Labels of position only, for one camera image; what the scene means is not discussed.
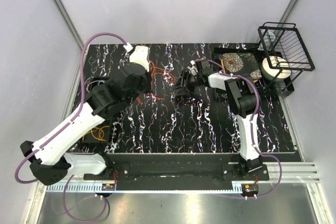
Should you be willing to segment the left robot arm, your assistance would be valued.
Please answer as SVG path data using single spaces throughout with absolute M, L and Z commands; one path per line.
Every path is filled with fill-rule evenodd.
M 130 106 L 139 96 L 151 92 L 150 63 L 130 62 L 116 77 L 94 87 L 84 104 L 38 141 L 21 144 L 34 177 L 46 186 L 67 176 L 90 174 L 103 180 L 113 175 L 113 167 L 100 153 L 72 154 L 67 151 L 87 132 Z

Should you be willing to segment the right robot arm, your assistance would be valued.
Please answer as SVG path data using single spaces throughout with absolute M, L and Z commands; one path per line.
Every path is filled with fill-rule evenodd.
M 184 67 L 174 85 L 175 95 L 191 96 L 195 88 L 200 86 L 226 92 L 229 108 L 238 121 L 240 159 L 237 172 L 242 179 L 250 180 L 263 165 L 257 143 L 257 112 L 260 96 L 250 77 L 224 73 L 224 68 L 214 70 L 210 66 L 211 63 L 217 64 L 203 58 L 192 60 Z

